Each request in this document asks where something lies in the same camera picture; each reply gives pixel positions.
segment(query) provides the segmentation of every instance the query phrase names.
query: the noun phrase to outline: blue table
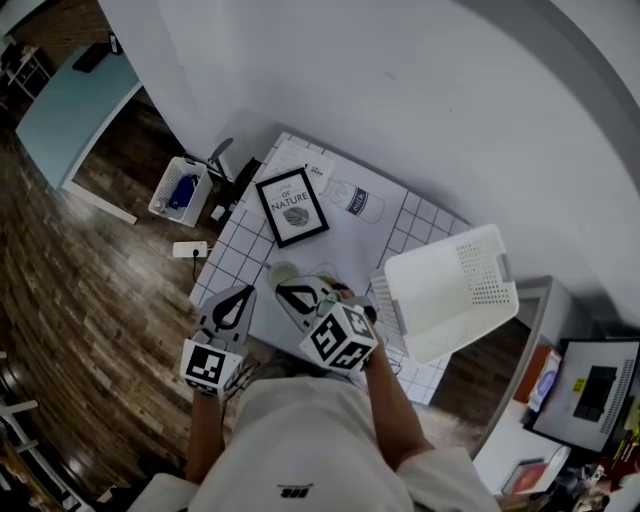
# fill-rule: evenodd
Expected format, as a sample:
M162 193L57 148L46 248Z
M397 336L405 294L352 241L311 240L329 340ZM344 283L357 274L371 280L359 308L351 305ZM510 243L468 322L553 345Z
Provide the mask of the blue table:
M53 188L134 224L137 217L73 182L100 135L142 87L124 55L110 53L90 73L73 69L86 49L78 48L51 77L16 133Z

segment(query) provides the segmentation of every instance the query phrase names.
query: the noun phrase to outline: orange box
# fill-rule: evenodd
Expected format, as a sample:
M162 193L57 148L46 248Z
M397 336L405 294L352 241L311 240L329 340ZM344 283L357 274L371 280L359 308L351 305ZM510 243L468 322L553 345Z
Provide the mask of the orange box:
M522 402L523 404L529 403L529 395L536 389L538 381L542 377L542 372L547 368L549 360L553 359L558 362L562 360L560 354L558 354L553 347L549 345L539 345L533 352L527 371L524 372L524 376L520 381L520 385L513 395L513 399Z

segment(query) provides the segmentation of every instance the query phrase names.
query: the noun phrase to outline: small box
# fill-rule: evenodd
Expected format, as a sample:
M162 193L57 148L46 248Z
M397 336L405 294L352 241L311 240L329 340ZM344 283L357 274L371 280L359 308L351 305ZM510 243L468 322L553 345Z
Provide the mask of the small box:
M562 357L553 347L536 347L513 399L538 412L558 376Z
M192 388L218 395L242 357L209 345L184 340L180 377Z
M361 307L336 303L300 344L311 360L328 370L353 370L378 342Z

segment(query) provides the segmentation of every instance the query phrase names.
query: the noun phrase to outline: white storage basket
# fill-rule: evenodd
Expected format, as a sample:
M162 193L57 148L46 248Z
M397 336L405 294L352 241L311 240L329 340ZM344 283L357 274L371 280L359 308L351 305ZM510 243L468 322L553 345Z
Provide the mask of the white storage basket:
M493 225L393 256L371 284L389 341L420 365L518 312L506 250Z
M194 174L199 176L200 179L193 192L193 196L191 196L191 201L189 201L189 205L186 208L173 209L167 206L167 208L162 211L155 206L158 201L168 205L169 199L171 199L182 177ZM149 211L165 219L193 227L196 225L202 208L204 208L204 203L207 201L207 197L209 197L212 186L213 182L204 164L198 162L192 164L184 158L174 157L171 159L171 162L169 162L169 166L167 170L164 171L160 184L153 194L153 198L149 204Z

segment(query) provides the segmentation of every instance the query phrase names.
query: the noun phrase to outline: leaf illustration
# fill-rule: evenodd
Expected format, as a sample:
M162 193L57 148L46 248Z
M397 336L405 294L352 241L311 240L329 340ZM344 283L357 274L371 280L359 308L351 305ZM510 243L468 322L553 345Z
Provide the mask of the leaf illustration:
M301 228L309 222L309 212L299 206L292 206L288 210L283 211L282 214L292 226Z

